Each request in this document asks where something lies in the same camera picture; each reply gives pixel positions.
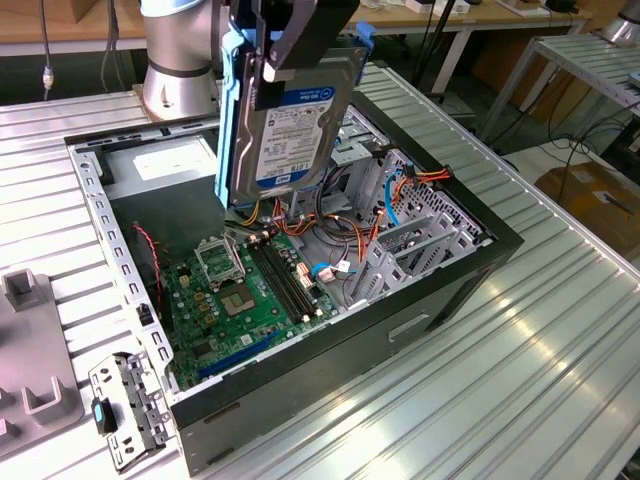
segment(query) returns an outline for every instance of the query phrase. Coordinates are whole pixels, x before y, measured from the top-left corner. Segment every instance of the aluminum extrusion table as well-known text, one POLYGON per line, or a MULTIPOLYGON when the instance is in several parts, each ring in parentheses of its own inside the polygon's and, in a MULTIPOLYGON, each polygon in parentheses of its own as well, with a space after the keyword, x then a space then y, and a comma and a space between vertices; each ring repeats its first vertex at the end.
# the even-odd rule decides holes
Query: aluminum extrusion table
MULTIPOLYGON (((595 35, 540 37, 529 42, 493 103, 480 134, 481 140, 487 140, 536 55, 547 58, 550 63, 522 104, 521 110, 524 111, 531 105, 551 78, 553 71, 559 67, 617 102, 621 107, 633 106, 630 111, 640 114, 640 89, 628 80, 630 73, 640 72, 640 47, 619 48, 595 35)), ((587 117, 592 119, 600 108, 602 104, 597 103, 591 112, 593 115, 587 117)))
MULTIPOLYGON (((640 275, 393 71, 361 90, 525 244, 443 328, 197 478, 613 478, 640 445, 640 275)), ((87 372, 137 343, 61 139, 146 118, 123 93, 0 120, 0 271, 53 277, 86 409, 0 478, 115 479, 87 372)), ((175 439, 125 477, 186 478, 175 439)))

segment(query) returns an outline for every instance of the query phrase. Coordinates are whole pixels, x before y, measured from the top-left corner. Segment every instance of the sticker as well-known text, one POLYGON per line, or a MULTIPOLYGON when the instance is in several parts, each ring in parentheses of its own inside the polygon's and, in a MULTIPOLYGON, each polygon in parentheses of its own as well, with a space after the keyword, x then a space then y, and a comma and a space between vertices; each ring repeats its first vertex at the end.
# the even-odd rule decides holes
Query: sticker
POLYGON ((153 180, 188 170, 202 170, 206 166, 206 157, 200 143, 194 142, 137 155, 133 164, 142 180, 153 180))
POLYGON ((615 197, 607 191, 593 192, 593 194, 602 203, 611 203, 611 200, 615 201, 615 197))
POLYGON ((290 90, 282 105, 267 111, 256 181, 261 187, 284 185, 301 179, 315 160, 322 127, 320 117, 333 103, 335 88, 290 90))
POLYGON ((578 170, 571 173, 573 173, 573 176, 576 177, 581 183, 591 183, 595 180, 589 172, 578 170))
POLYGON ((339 272, 347 273, 349 271, 350 266, 351 266, 351 262, 348 262, 346 260, 340 260, 336 265, 336 270, 338 270, 339 272))

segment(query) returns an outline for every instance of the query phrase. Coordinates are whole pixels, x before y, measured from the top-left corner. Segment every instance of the yellow cable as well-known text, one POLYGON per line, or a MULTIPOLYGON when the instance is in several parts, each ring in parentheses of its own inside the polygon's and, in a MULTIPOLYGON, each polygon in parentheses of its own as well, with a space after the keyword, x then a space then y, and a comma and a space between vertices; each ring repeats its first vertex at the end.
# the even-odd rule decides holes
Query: yellow cable
POLYGON ((251 214, 251 217, 249 217, 249 220, 242 222, 240 225, 242 225, 243 227, 248 227, 249 225, 253 224, 253 222, 255 222, 256 219, 258 218, 259 211, 260 211, 260 200, 256 202, 256 206, 253 209, 253 213, 251 214))

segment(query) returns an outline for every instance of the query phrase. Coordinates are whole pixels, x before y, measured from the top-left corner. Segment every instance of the hard drive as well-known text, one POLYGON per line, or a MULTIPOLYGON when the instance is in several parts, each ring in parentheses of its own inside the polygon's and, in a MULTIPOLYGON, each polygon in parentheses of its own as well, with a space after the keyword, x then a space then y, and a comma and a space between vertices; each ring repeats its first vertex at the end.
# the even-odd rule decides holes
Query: hard drive
POLYGON ((296 70, 279 105, 264 110, 254 108, 254 79, 244 69, 228 180, 231 204, 254 203, 322 179, 367 55, 356 39, 341 41, 315 68, 296 70))

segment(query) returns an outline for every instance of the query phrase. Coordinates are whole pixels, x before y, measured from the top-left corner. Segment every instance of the white connector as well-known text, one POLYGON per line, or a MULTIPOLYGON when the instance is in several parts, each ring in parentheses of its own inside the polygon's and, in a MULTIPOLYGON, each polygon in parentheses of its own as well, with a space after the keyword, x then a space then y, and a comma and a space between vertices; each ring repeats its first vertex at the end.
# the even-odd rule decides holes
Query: white connector
POLYGON ((51 90, 51 87, 53 87, 53 80, 53 69, 45 65, 44 71, 42 72, 42 85, 45 90, 51 90))

